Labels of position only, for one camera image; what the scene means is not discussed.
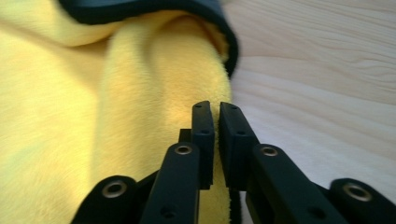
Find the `towel fold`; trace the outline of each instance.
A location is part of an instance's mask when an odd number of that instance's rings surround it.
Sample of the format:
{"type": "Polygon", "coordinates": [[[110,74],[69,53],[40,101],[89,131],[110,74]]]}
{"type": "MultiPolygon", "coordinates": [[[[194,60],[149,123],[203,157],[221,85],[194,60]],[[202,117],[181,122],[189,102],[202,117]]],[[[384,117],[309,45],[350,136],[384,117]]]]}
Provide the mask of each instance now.
{"type": "MultiPolygon", "coordinates": [[[[53,1],[0,8],[0,223],[70,222],[100,180],[158,170],[193,104],[217,120],[231,100],[229,46],[190,13],[85,25],[53,1]]],[[[200,223],[229,222],[219,163],[200,223]]]]}

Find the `yellow microfiber cloth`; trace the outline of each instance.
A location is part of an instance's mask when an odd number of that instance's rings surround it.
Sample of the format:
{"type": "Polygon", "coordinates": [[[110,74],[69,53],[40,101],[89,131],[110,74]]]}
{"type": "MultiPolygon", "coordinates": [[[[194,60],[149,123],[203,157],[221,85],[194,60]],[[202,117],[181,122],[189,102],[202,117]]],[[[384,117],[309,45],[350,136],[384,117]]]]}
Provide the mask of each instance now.
{"type": "MultiPolygon", "coordinates": [[[[192,105],[216,118],[231,100],[224,35],[185,11],[86,25],[54,1],[0,8],[0,223],[69,223],[102,179],[158,170],[192,105]]],[[[229,206],[216,151],[200,223],[229,206]]]]}

